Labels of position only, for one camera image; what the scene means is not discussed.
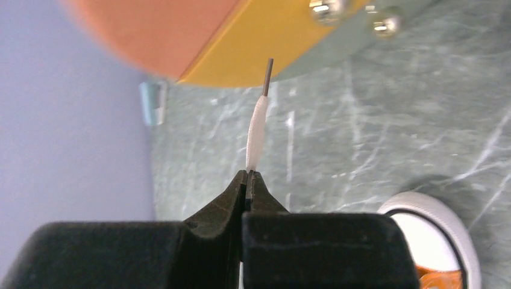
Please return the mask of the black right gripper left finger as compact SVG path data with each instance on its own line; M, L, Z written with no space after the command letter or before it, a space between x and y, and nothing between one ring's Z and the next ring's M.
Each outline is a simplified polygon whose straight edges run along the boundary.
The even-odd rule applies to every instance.
M52 222L28 238L2 288L237 288L248 174L183 221Z

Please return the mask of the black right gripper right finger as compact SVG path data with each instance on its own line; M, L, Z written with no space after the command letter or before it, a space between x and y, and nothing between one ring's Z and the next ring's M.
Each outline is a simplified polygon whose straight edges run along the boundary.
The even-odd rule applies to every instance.
M397 223L377 213L290 213L250 172L242 215L245 288L418 288Z

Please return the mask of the white shoelace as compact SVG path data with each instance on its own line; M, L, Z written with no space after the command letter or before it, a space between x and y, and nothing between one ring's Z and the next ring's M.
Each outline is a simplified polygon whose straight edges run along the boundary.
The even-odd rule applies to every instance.
M250 120L246 143L246 171L256 171L265 143L266 115L269 106L269 86L274 59L268 60L263 83L262 95L259 97Z

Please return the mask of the orange canvas sneaker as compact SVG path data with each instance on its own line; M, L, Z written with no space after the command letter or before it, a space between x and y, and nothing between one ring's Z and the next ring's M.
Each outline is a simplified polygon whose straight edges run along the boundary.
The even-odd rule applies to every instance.
M378 212L391 217L403 232L421 288L482 287L471 236L443 202L408 191L392 196Z

